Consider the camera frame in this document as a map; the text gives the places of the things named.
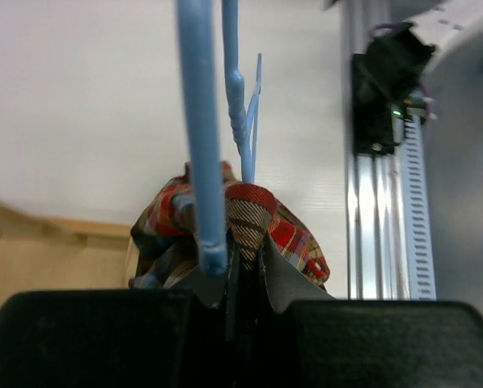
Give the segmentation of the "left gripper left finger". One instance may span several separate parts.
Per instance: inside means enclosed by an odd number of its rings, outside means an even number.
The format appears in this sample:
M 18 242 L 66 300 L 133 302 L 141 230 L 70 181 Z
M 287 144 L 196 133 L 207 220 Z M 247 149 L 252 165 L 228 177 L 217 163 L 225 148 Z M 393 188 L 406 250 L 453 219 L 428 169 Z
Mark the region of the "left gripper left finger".
M 189 289 L 27 291 L 0 308 L 0 387 L 231 387 L 237 360 L 229 251 L 208 307 Z

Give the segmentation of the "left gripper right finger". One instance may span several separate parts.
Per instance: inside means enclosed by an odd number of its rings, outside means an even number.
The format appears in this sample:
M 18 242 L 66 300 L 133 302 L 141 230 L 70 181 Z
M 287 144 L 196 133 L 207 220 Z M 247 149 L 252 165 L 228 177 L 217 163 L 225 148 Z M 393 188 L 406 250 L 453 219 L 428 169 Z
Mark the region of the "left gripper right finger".
M 259 387 L 483 387 L 483 316 L 461 302 L 337 300 L 265 240 Z

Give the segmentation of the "red orange plaid shirt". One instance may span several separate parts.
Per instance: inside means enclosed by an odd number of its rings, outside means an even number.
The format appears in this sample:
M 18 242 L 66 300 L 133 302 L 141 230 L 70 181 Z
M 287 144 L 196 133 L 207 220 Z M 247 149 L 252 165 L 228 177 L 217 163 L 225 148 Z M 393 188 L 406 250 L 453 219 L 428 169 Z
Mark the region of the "red orange plaid shirt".
M 324 254 L 311 231 L 269 190 L 238 180 L 222 163 L 226 228 L 252 270 L 262 240 L 273 240 L 278 253 L 311 283 L 322 289 L 330 276 Z M 196 204 L 191 166 L 171 178 L 141 213 L 130 230 L 138 249 L 138 267 L 129 280 L 133 289 L 170 287 L 197 266 Z

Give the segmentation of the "light blue hanger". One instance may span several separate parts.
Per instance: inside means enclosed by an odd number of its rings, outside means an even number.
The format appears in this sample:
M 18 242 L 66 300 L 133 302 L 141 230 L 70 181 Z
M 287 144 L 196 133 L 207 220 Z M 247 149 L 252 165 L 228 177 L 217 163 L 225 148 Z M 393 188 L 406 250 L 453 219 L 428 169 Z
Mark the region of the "light blue hanger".
M 249 101 L 244 99 L 244 77 L 239 71 L 236 1 L 223 1 L 222 43 L 228 116 L 240 156 L 242 180 L 253 183 L 256 167 L 258 111 L 262 62 Z M 184 117 L 196 205 L 199 266 L 205 276 L 221 276 L 227 269 L 224 194 L 215 88 L 214 21 L 211 1 L 176 2 Z

